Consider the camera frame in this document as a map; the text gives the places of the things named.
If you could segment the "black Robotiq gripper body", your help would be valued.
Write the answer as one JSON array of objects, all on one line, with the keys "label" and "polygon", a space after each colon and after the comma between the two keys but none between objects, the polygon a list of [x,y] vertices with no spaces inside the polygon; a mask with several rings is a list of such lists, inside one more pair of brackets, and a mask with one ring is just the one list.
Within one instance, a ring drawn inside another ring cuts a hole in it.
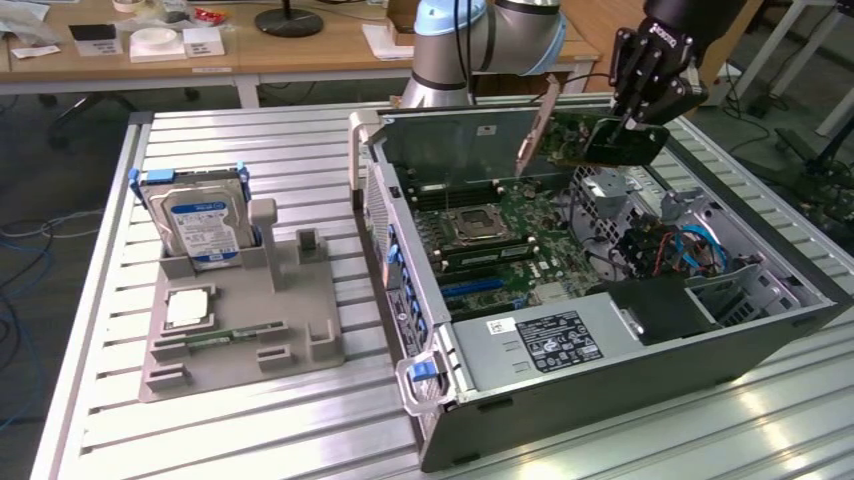
[{"label": "black Robotiq gripper body", "polygon": [[700,67],[711,44],[726,34],[740,1],[646,1],[638,27],[640,65],[655,66],[654,76]]}]

